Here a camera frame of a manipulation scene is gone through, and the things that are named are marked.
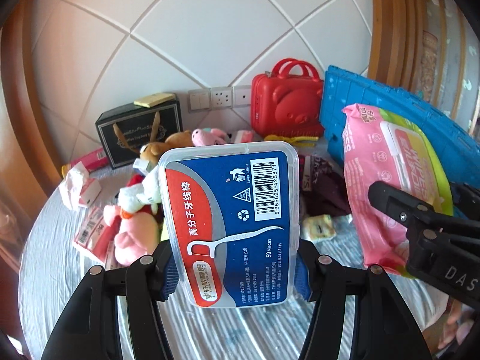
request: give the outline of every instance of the bag handle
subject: bag handle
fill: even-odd
[[[155,112],[155,118],[153,119],[152,131],[150,132],[150,143],[157,140],[158,128],[160,127],[160,112]]]
[[[315,81],[316,83],[320,82],[320,76],[318,75],[318,71],[313,66],[311,63],[306,62],[306,61],[293,61],[290,62],[285,68],[282,70],[282,72],[278,75],[278,78],[280,79],[286,79],[291,71],[295,66],[302,66],[303,68],[307,67],[310,70],[310,73],[312,75],[311,79]]]
[[[284,64],[286,64],[287,62],[295,62],[295,61],[298,61],[298,60],[295,58],[285,58],[285,59],[282,59],[281,61],[278,61],[277,64],[272,69],[272,76],[273,77],[278,76],[278,74],[280,73],[280,69],[282,69]],[[310,74],[308,73],[307,68],[303,65],[301,65],[300,67],[301,67],[302,76],[308,77]]]
[[[125,136],[123,135],[122,133],[122,130],[120,130],[120,127],[118,127],[118,125],[116,123],[113,124],[113,132],[115,133],[115,135],[117,136],[118,140],[122,143],[122,145],[125,147],[125,149],[128,149],[132,152],[134,152],[136,155],[139,154],[138,150],[137,149],[134,149],[133,147],[131,147],[129,145],[129,143],[127,142],[127,140],[125,139]]]

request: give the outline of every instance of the pink tissue package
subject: pink tissue package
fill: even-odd
[[[448,199],[440,197],[437,183],[445,173],[439,162],[440,170],[436,167],[434,171],[433,162],[438,159],[433,149],[427,149],[430,144],[421,130],[410,121],[361,104],[350,105],[343,112],[345,182],[364,264],[380,264],[390,273],[405,275],[409,253],[406,228],[370,205],[368,188],[382,180],[441,212],[442,202]]]

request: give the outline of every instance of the pink plush toy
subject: pink plush toy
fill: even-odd
[[[111,226],[122,209],[117,205],[105,206],[103,218]],[[145,211],[129,218],[122,218],[120,229],[115,236],[115,258],[123,266],[129,266],[145,254],[152,254],[160,242],[160,228],[155,218]]]
[[[219,128],[212,128],[210,131],[197,128],[191,133],[191,141],[195,146],[226,145],[228,135]]]

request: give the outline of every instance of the suitcase handle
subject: suitcase handle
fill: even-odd
[[[298,61],[298,60],[295,58],[285,58],[285,59],[282,59],[281,61],[278,61],[277,64],[272,69],[272,77],[278,76],[278,74],[280,73],[280,69],[282,69],[284,64],[286,64],[287,62],[295,62],[295,61]],[[302,77],[310,76],[305,66],[301,65],[300,67],[301,67]]]
[[[316,83],[320,81],[320,76],[318,75],[318,71],[313,66],[311,63],[305,62],[305,61],[293,61],[290,62],[285,68],[282,70],[282,72],[278,75],[278,78],[280,79],[286,79],[291,71],[295,66],[301,66],[302,68],[308,68],[311,72],[311,79],[315,81]]]

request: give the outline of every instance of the dental floss box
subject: dental floss box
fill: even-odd
[[[194,305],[288,299],[300,232],[299,161],[291,145],[173,149],[158,171],[173,256]]]

